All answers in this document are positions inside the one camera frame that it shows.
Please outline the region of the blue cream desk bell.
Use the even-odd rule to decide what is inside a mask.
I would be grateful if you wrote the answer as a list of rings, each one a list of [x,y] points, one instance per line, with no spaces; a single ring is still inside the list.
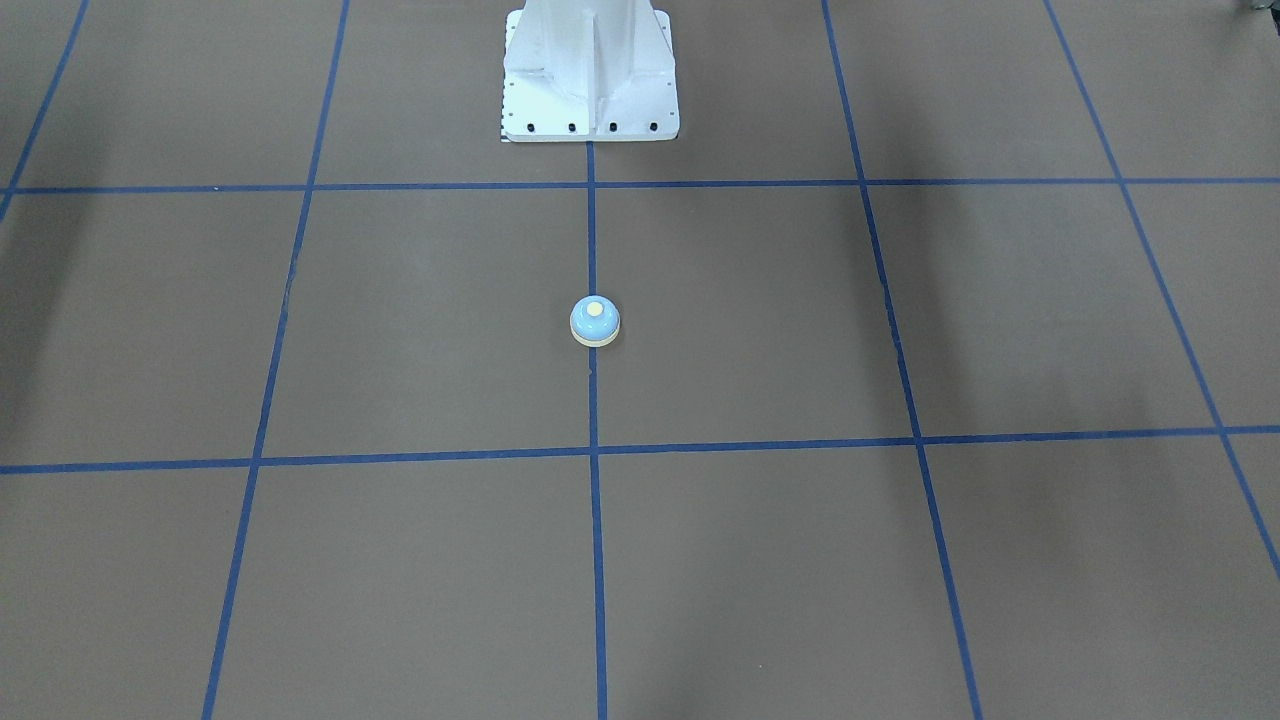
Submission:
[[[570,333],[582,346],[599,348],[611,345],[621,331],[621,315],[607,297],[589,295],[580,299],[570,313]]]

